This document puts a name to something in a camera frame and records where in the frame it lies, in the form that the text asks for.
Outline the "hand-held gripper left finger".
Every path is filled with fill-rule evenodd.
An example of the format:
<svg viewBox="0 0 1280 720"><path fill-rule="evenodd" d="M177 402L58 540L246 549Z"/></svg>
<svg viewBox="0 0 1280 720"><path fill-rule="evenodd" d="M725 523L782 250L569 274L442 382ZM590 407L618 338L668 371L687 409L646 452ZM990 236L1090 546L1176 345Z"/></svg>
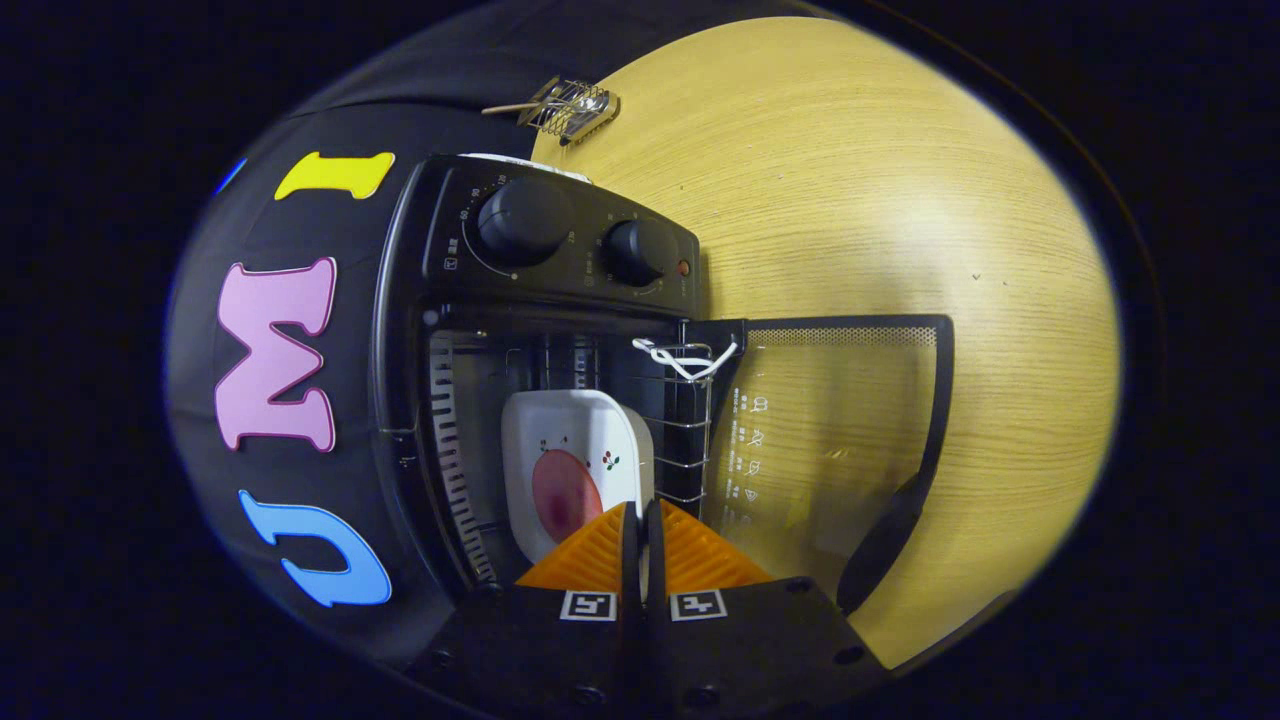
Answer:
<svg viewBox="0 0 1280 720"><path fill-rule="evenodd" d="M456 607L407 675L483 717L623 717L641 676L635 502L596 516L508 585Z"/></svg>

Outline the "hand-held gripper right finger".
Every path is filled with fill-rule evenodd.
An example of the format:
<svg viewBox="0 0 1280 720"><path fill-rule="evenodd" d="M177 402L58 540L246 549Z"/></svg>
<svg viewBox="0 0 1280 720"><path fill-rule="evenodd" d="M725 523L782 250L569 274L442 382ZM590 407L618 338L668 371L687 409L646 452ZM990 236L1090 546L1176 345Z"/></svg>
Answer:
<svg viewBox="0 0 1280 720"><path fill-rule="evenodd" d="M891 671L810 577L763 571L666 500L645 511L652 717L840 717Z"/></svg>

